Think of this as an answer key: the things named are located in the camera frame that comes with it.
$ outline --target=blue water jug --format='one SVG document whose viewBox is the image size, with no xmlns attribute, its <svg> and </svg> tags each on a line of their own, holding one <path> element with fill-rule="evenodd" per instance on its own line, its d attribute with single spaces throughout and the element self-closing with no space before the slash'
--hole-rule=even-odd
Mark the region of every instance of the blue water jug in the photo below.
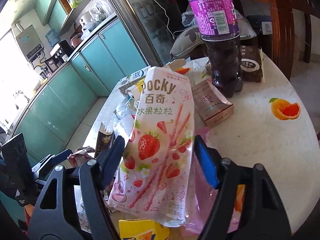
<svg viewBox="0 0 320 240">
<path fill-rule="evenodd" d="M 61 41 L 55 29 L 49 30 L 45 37 L 52 48 Z"/>
</svg>

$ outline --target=guitar illustration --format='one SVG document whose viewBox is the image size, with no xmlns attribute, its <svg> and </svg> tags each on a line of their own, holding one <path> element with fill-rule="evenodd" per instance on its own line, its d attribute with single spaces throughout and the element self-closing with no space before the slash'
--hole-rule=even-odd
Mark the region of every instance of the guitar illustration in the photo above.
<svg viewBox="0 0 320 240">
<path fill-rule="evenodd" d="M 125 202 L 127 200 L 127 196 L 125 195 L 124 189 L 123 189 L 123 182 L 120 180 L 120 169 L 118 169 L 118 182 L 116 182 L 114 185 L 113 193 L 111 194 L 111 197 L 116 202 Z"/>
</svg>

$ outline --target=yellow box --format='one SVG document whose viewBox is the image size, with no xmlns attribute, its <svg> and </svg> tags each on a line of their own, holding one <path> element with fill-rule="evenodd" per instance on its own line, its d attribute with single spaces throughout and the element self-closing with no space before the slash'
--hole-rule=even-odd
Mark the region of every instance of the yellow box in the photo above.
<svg viewBox="0 0 320 240">
<path fill-rule="evenodd" d="M 170 229 L 149 219 L 119 220 L 123 240 L 171 240 Z"/>
</svg>

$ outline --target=countertop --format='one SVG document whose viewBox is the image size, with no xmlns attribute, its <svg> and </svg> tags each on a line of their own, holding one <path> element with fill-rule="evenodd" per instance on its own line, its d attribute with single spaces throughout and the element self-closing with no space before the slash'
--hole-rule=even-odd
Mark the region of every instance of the countertop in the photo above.
<svg viewBox="0 0 320 240">
<path fill-rule="evenodd" d="M 238 165 L 264 165 L 284 203 L 291 230 L 296 232 L 320 197 L 319 143 L 296 91 L 268 56 L 264 54 L 263 59 L 265 81 L 245 82 L 242 92 L 230 99 L 235 105 L 234 115 L 212 128 L 208 138 L 222 157 L 228 157 Z M 207 60 L 192 61 L 193 68 L 202 69 Z M 298 102 L 300 116 L 295 120 L 277 119 L 271 111 L 271 98 L 283 98 L 292 104 Z M 95 120 L 84 146 L 95 147 L 100 123 L 108 126 L 114 109 L 123 99 L 116 86 Z M 197 112 L 195 125 L 196 130 L 204 127 Z"/>
<path fill-rule="evenodd" d="M 19 127 L 19 124 L 21 123 L 21 121 L 23 120 L 24 116 L 27 114 L 28 110 L 31 108 L 31 106 L 34 104 L 34 102 L 37 100 L 37 98 L 39 97 L 39 95 L 41 95 L 41 92 L 44 91 L 44 89 L 50 84 L 50 82 L 57 76 L 58 73 L 60 73 L 64 68 L 66 68 L 69 65 L 69 60 L 72 59 L 72 57 L 83 47 L 87 44 L 88 41 L 90 41 L 90 39 L 97 34 L 101 29 L 105 28 L 106 25 L 108 23 L 110 23 L 112 20 L 114 20 L 115 18 L 117 18 L 116 13 L 111 14 L 108 18 L 106 18 L 102 23 L 100 23 L 91 33 L 90 36 L 85 39 L 84 41 L 82 41 L 79 46 L 75 49 L 75 51 L 70 55 L 70 57 L 68 58 L 68 61 L 65 62 L 64 64 L 62 64 L 58 69 L 56 69 L 55 72 L 53 72 L 53 74 L 48 78 L 48 80 L 46 81 L 46 83 L 44 83 L 39 89 L 38 91 L 34 94 L 33 98 L 31 98 L 31 100 L 29 101 L 29 103 L 27 104 L 27 106 L 24 108 L 24 110 L 22 111 L 20 117 L 18 118 L 12 133 L 10 135 L 10 138 L 14 135 L 15 130 Z"/>
</svg>

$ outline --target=cabinet handle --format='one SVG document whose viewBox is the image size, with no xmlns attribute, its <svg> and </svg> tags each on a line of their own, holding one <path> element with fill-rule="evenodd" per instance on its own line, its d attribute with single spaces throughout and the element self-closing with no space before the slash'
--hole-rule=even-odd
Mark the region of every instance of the cabinet handle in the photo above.
<svg viewBox="0 0 320 240">
<path fill-rule="evenodd" d="M 91 69 L 87 65 L 84 65 L 84 67 L 87 71 L 91 71 Z"/>
</svg>

